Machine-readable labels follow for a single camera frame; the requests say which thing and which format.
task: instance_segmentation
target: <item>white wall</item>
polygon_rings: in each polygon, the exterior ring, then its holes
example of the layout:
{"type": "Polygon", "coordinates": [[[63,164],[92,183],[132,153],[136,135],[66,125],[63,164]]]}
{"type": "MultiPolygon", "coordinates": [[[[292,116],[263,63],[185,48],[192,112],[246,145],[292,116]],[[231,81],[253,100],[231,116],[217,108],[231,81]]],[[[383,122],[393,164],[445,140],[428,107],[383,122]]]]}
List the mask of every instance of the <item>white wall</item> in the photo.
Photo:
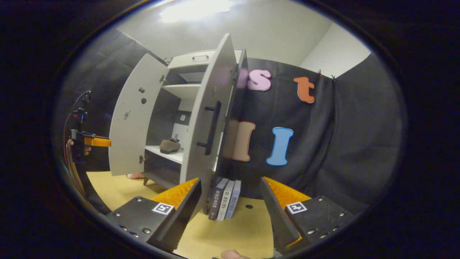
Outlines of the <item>white wall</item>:
{"type": "Polygon", "coordinates": [[[215,49],[230,33],[235,49],[251,58],[299,65],[328,30],[331,20],[289,0],[230,0],[230,11],[164,23],[160,12],[172,1],[135,13],[118,29],[161,58],[215,49]]]}
{"type": "Polygon", "coordinates": [[[318,45],[300,67],[335,77],[347,72],[366,59],[370,50],[348,31],[332,23],[318,45]]]}

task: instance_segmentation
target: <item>black door handle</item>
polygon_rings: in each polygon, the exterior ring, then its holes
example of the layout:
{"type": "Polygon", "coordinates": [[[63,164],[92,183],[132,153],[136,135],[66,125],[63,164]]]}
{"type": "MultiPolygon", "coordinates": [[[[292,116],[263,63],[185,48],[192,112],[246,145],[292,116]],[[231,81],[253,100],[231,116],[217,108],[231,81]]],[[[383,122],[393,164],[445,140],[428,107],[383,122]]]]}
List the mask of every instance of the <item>black door handle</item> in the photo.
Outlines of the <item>black door handle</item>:
{"type": "Polygon", "coordinates": [[[211,149],[213,147],[214,135],[216,134],[217,119],[219,119],[220,107],[222,103],[220,101],[216,102],[215,107],[204,107],[206,111],[213,111],[213,121],[211,122],[211,128],[209,129],[209,134],[207,136],[207,143],[197,142],[196,145],[199,147],[205,147],[206,150],[204,154],[206,156],[211,154],[211,149]]]}

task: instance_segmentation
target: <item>gray book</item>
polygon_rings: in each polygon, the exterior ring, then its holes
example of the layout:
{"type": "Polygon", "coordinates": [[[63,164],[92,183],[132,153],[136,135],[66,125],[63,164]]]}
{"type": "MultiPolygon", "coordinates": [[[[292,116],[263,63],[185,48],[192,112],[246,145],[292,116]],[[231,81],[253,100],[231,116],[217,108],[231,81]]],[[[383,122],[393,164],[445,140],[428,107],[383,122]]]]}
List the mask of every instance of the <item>gray book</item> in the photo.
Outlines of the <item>gray book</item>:
{"type": "Polygon", "coordinates": [[[231,218],[233,216],[233,213],[235,212],[236,203],[238,202],[238,197],[240,197],[240,191],[241,191],[241,181],[236,180],[235,186],[233,187],[233,191],[231,194],[227,213],[225,214],[225,218],[231,218]]]}
{"type": "Polygon", "coordinates": [[[234,185],[235,185],[235,181],[229,181],[229,183],[224,189],[224,195],[222,196],[222,201],[220,202],[220,208],[219,208],[219,214],[217,215],[217,220],[223,221],[225,218],[225,213],[227,212],[227,208],[229,205],[229,201],[231,198],[231,193],[233,191],[234,185]]]}
{"type": "Polygon", "coordinates": [[[213,190],[213,196],[211,200],[211,208],[209,209],[209,219],[216,220],[217,214],[220,208],[220,202],[222,201],[222,194],[224,192],[224,188],[228,183],[227,178],[222,178],[220,182],[216,185],[216,188],[213,190]]]}

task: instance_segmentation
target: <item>wooden floor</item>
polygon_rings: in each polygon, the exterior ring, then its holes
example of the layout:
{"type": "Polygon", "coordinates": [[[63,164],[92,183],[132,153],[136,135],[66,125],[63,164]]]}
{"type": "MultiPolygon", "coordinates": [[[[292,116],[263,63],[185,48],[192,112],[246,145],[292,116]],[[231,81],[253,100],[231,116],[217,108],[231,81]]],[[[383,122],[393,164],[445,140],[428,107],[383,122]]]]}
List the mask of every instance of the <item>wooden floor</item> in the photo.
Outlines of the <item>wooden floor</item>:
{"type": "MultiPolygon", "coordinates": [[[[136,196],[152,198],[166,189],[151,180],[111,176],[110,172],[88,172],[95,190],[114,210],[136,196]]],[[[202,212],[187,224],[174,253],[189,259],[221,258],[220,253],[236,249],[251,259],[273,257],[273,232],[263,200],[240,198],[232,219],[213,221],[202,212]]]]}

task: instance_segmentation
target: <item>open cabinet door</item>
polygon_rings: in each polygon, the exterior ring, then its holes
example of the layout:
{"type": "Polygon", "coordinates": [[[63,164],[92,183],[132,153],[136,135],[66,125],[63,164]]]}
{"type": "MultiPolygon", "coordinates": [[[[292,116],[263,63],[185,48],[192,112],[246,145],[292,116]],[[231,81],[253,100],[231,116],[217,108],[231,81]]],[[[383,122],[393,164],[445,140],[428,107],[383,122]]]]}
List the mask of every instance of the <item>open cabinet door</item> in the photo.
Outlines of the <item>open cabinet door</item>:
{"type": "Polygon", "coordinates": [[[147,130],[168,68],[145,54],[126,80],[115,105],[109,138],[113,176],[144,172],[147,130]]]}
{"type": "Polygon", "coordinates": [[[195,213],[201,208],[207,213],[209,186],[236,69],[235,51],[227,33],[204,74],[190,117],[191,138],[184,147],[180,183],[196,177],[201,179],[202,194],[195,213]]]}

